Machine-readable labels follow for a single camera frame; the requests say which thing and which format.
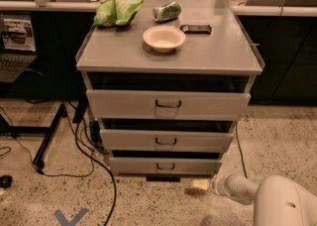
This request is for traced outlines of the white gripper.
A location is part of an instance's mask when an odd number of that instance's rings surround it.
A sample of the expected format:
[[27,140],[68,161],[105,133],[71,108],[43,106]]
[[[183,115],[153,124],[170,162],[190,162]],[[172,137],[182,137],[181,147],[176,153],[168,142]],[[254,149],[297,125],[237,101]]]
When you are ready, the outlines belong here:
[[208,179],[195,179],[192,182],[192,185],[195,188],[208,190],[210,187],[210,190],[219,196],[226,196],[227,190],[226,190],[226,179],[224,177],[213,177],[211,179],[211,183]]

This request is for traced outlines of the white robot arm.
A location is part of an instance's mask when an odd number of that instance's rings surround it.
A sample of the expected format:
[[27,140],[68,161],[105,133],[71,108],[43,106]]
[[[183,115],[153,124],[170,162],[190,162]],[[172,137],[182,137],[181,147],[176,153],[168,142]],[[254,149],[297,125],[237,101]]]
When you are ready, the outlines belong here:
[[240,204],[252,204],[253,226],[317,226],[317,196],[284,176],[269,176],[256,184],[234,173],[195,179],[192,185]]

